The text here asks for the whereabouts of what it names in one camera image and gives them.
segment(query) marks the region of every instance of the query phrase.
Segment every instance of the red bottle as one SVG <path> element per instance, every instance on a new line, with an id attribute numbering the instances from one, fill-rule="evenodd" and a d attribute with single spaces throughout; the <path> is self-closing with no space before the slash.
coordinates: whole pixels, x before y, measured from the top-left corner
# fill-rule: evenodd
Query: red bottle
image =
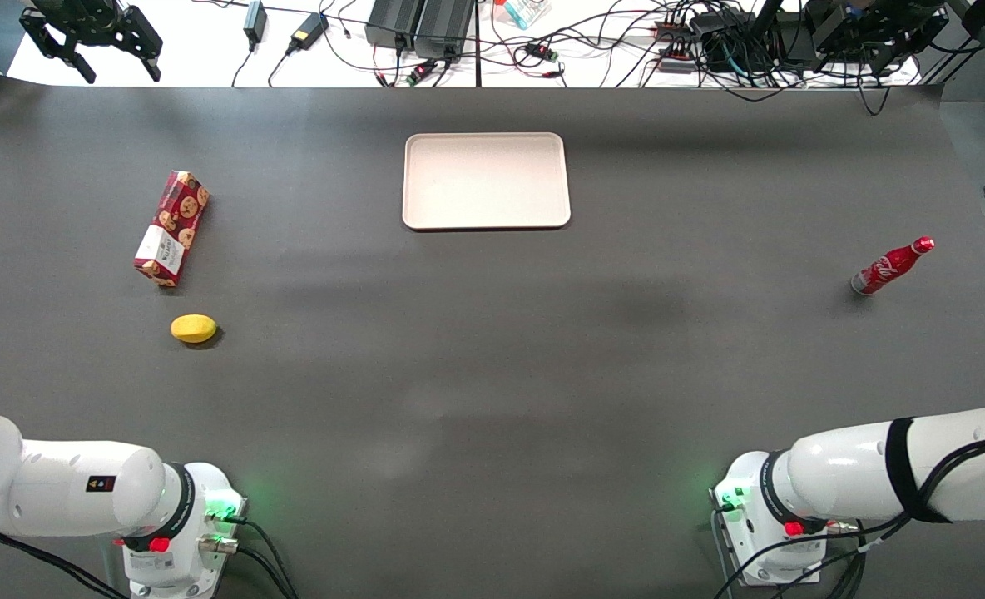
<path id="1" fill-rule="evenodd" d="M 897 247 L 881 255 L 872 265 L 866 266 L 861 273 L 851 277 L 851 289 L 861 295 L 873 295 L 889 281 L 906 274 L 907 270 L 914 266 L 914 262 L 918 262 L 919 255 L 927 253 L 935 246 L 937 244 L 933 238 L 923 236 L 922 239 L 906 247 Z"/>

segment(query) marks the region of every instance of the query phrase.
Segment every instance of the lemon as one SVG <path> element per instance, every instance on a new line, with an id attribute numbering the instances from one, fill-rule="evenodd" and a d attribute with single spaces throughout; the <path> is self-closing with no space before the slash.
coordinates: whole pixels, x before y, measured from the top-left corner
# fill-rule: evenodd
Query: lemon
<path id="1" fill-rule="evenodd" d="M 203 344 L 215 334 L 215 321 L 203 314 L 186 314 L 171 323 L 171 334 L 186 344 Z"/>

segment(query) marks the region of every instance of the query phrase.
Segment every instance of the table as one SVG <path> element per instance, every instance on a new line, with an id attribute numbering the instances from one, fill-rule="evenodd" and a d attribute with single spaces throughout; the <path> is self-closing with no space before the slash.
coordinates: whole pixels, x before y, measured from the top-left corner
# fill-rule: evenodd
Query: table
<path id="1" fill-rule="evenodd" d="M 575 22 L 611 10 L 615 5 L 617 11 L 648 11 L 657 4 L 651 0 L 549 0 L 552 2 L 551 11 L 543 16 L 525 32 L 520 31 L 515 24 L 509 22 L 502 10 L 497 10 L 496 33 L 510 38 L 516 35 L 532 35 L 539 37 L 559 27 L 568 26 Z M 269 0 L 265 4 L 271 7 L 294 8 L 303 11 L 322 10 L 329 15 L 330 30 L 326 37 L 320 39 L 308 51 L 299 52 L 288 58 L 276 73 L 273 84 L 275 87 L 378 87 L 371 72 L 357 71 L 344 61 L 360 68 L 371 68 L 375 64 L 372 54 L 376 53 L 376 64 L 384 72 L 393 75 L 396 64 L 396 53 L 391 48 L 372 51 L 366 41 L 364 22 L 370 15 L 374 0 L 356 0 L 345 8 L 343 17 L 355 19 L 357 22 L 344 22 L 349 29 L 351 39 L 344 37 L 343 22 L 336 17 L 340 10 L 347 5 L 348 0 L 323 0 L 320 4 L 314 0 Z M 751 10 L 756 0 L 743 0 L 745 10 Z M 245 7 L 218 8 L 207 2 L 186 2 L 181 0 L 140 0 L 138 7 L 146 13 L 153 26 L 163 38 L 163 53 L 161 70 L 163 76 L 159 84 L 154 83 L 147 75 L 142 65 L 131 57 L 115 48 L 82 48 L 81 53 L 97 72 L 96 85 L 125 85 L 125 87 L 229 87 L 236 69 L 245 60 L 248 53 L 245 35 L 241 24 L 245 20 Z M 785 1 L 786 11 L 798 10 L 798 0 Z M 481 38 L 483 41 L 483 56 L 500 62 L 508 61 L 507 50 L 503 46 L 490 46 L 497 42 L 493 33 L 492 13 L 493 4 L 485 2 L 481 6 L 482 23 Z M 636 14 L 617 14 L 609 17 L 604 42 L 610 41 L 625 33 L 626 27 L 637 19 Z M 297 12 L 268 11 L 267 31 L 265 41 L 257 53 L 248 61 L 237 78 L 238 87 L 267 87 L 268 76 L 275 64 L 282 57 L 290 34 L 303 22 L 304 14 Z M 656 20 L 656 15 L 646 17 L 637 23 L 638 27 L 647 27 Z M 599 20 L 591 20 L 580 26 L 582 33 L 596 35 L 599 32 Z M 470 35 L 474 35 L 474 23 L 471 22 Z M 556 45 L 556 50 L 562 54 L 562 64 L 566 66 L 565 79 L 570 87 L 599 87 L 604 82 L 606 87 L 614 87 L 619 81 L 623 87 L 637 87 L 641 83 L 641 66 L 644 66 L 644 49 L 648 48 L 653 38 L 650 32 L 634 30 L 626 39 L 631 44 L 640 46 L 619 46 L 613 53 L 597 51 L 579 42 L 562 42 Z M 466 45 L 466 50 L 473 50 L 473 42 Z M 340 58 L 334 56 L 336 51 Z M 413 54 L 405 54 L 405 65 L 422 62 Z M 454 65 L 444 77 L 440 87 L 473 87 L 474 78 L 473 58 L 464 58 L 461 63 Z M 546 69 L 533 69 L 535 72 L 553 71 L 550 63 Z M 852 76 L 849 80 L 854 83 L 857 68 L 854 65 L 842 63 L 828 67 L 831 72 L 847 72 Z M 410 69 L 404 69 L 401 80 L 408 75 Z M 558 80 L 528 77 L 516 71 L 512 66 L 501 66 L 492 63 L 482 65 L 483 85 L 485 87 L 561 87 Z M 48 61 L 36 49 L 29 38 L 24 38 L 16 58 L 8 69 L 12 78 L 46 83 L 52 85 L 86 85 L 82 77 L 74 69 L 64 65 L 62 61 Z M 835 76 L 808 76 L 808 87 L 828 87 L 839 85 L 843 79 Z M 918 69 L 915 63 L 907 61 L 903 69 L 888 78 L 881 79 L 884 84 L 903 85 L 918 80 Z M 790 78 L 780 84 L 794 82 Z M 671 75 L 656 73 L 648 81 L 649 87 L 697 87 L 699 78 L 696 75 Z M 874 81 L 868 79 L 866 84 Z M 425 82 L 429 87 L 431 81 Z M 728 76 L 722 79 L 706 78 L 705 87 L 735 87 L 736 80 Z"/>
<path id="2" fill-rule="evenodd" d="M 983 201 L 932 88 L 880 118 L 835 92 L 562 96 L 0 80 L 0 413 L 221 466 L 304 597 L 702 599 L 705 489 L 737 454 L 985 406 Z M 402 225 L 409 136 L 503 129 L 564 139 L 568 227 Z M 171 168 L 214 197 L 163 291 L 131 257 Z M 919 235 L 914 272 L 851 295 Z M 170 337 L 189 312 L 218 345 Z M 101 572 L 89 539 L 39 545 Z M 870 557 L 862 599 L 985 595 L 985 523 Z M 80 590 L 0 550 L 0 597 Z M 230 562 L 221 599 L 272 595 Z"/>

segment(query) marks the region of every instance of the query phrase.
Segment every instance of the plastic tray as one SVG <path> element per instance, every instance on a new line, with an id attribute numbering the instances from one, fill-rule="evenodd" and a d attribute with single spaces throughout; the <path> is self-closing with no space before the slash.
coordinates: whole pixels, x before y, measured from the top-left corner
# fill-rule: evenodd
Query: plastic tray
<path id="1" fill-rule="evenodd" d="M 404 151 L 404 224 L 558 228 L 570 220 L 556 133 L 419 133 Z"/>

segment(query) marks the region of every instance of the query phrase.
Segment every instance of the cookie package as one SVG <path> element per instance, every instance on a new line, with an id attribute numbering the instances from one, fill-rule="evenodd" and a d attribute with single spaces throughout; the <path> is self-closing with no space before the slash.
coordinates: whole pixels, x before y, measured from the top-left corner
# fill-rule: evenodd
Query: cookie package
<path id="1" fill-rule="evenodd" d="M 171 171 L 156 215 L 134 255 L 134 268 L 161 287 L 176 287 L 210 198 L 207 187 L 192 173 Z"/>

